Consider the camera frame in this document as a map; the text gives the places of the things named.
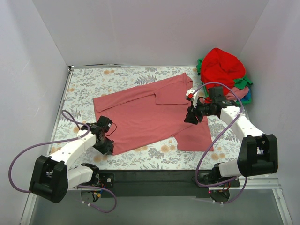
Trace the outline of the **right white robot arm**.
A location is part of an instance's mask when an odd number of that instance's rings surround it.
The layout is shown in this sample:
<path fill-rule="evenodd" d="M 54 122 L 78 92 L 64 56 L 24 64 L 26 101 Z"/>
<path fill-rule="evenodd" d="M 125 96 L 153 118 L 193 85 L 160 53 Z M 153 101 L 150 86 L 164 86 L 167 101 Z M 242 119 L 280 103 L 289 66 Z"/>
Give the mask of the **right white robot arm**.
<path fill-rule="evenodd" d="M 201 187 L 223 186 L 240 176 L 251 177 L 273 174 L 278 171 L 278 140 L 273 134 L 265 134 L 256 128 L 243 114 L 242 104 L 227 100 L 223 87 L 209 89 L 208 103 L 202 103 L 199 90 L 189 89 L 186 99 L 191 105 L 187 109 L 186 123 L 197 125 L 205 116 L 217 116 L 227 124 L 241 143 L 237 159 L 214 165 L 205 182 L 199 181 L 198 171 L 195 181 Z"/>

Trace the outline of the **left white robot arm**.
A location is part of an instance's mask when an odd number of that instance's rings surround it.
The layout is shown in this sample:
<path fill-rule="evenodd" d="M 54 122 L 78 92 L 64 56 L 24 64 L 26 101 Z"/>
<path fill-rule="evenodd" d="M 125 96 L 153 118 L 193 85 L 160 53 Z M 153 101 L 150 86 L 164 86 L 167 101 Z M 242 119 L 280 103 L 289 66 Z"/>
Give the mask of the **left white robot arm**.
<path fill-rule="evenodd" d="M 53 203 L 59 203 L 68 190 L 78 185 L 85 188 L 112 188 L 112 173 L 102 173 L 97 166 L 90 163 L 82 163 L 75 169 L 71 167 L 91 147 L 103 155 L 113 152 L 113 141 L 106 137 L 112 124 L 108 117 L 101 116 L 97 122 L 82 126 L 74 141 L 48 157 L 38 157 L 30 181 L 30 192 Z"/>

